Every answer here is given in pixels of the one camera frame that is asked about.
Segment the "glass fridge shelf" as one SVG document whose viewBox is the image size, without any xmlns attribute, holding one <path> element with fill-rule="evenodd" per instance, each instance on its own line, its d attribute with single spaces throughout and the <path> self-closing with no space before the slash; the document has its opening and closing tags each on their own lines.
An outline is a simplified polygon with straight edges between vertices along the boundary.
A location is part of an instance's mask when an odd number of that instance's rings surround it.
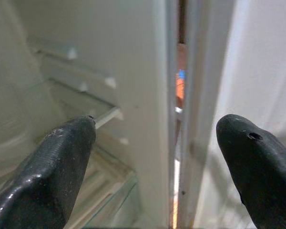
<svg viewBox="0 0 286 229">
<path fill-rule="evenodd" d="M 127 140 L 98 134 L 64 229 L 129 228 L 141 213 L 136 174 L 122 159 Z"/>
<path fill-rule="evenodd" d="M 100 98 L 86 92 L 79 92 L 54 80 L 49 80 L 48 86 L 54 102 L 68 119 L 90 115 L 96 122 L 96 128 L 100 128 L 114 118 L 123 120 L 120 108 Z"/>
</svg>

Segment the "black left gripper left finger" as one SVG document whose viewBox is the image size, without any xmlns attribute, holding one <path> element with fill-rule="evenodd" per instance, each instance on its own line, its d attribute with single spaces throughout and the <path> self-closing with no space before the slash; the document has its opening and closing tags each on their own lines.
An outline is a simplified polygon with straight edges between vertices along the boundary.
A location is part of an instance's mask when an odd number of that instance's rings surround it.
<svg viewBox="0 0 286 229">
<path fill-rule="evenodd" d="M 0 189 L 0 229 L 63 229 L 95 141 L 90 115 L 51 130 Z"/>
</svg>

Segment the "white fridge cabinet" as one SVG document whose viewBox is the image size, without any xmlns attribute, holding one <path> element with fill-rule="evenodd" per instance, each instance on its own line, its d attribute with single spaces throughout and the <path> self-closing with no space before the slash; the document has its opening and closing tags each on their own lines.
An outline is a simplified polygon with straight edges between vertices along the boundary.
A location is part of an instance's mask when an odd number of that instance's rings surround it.
<svg viewBox="0 0 286 229">
<path fill-rule="evenodd" d="M 141 205 L 129 228 L 170 227 L 169 8 L 166 0 L 0 0 L 0 189 L 74 119 L 54 102 L 54 80 L 120 108 L 123 120 L 96 128 L 96 141 L 128 141 L 120 158 L 136 174 Z"/>
</svg>

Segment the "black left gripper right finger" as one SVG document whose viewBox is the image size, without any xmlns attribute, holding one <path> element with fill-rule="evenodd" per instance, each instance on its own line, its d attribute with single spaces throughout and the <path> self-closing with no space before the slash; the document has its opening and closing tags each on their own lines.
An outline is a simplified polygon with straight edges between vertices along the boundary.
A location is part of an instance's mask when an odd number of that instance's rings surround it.
<svg viewBox="0 0 286 229">
<path fill-rule="evenodd" d="M 257 229 L 286 229 L 286 147 L 270 132 L 236 114 L 217 122 L 216 137 Z"/>
</svg>

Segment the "white fridge door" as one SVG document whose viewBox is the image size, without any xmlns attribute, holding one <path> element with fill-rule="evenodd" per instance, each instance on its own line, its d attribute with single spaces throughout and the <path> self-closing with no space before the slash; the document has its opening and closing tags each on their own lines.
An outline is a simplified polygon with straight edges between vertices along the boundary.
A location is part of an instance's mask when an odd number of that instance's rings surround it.
<svg viewBox="0 0 286 229">
<path fill-rule="evenodd" d="M 216 138 L 245 117 L 286 146 L 286 0 L 189 0 L 179 228 L 253 228 Z"/>
</svg>

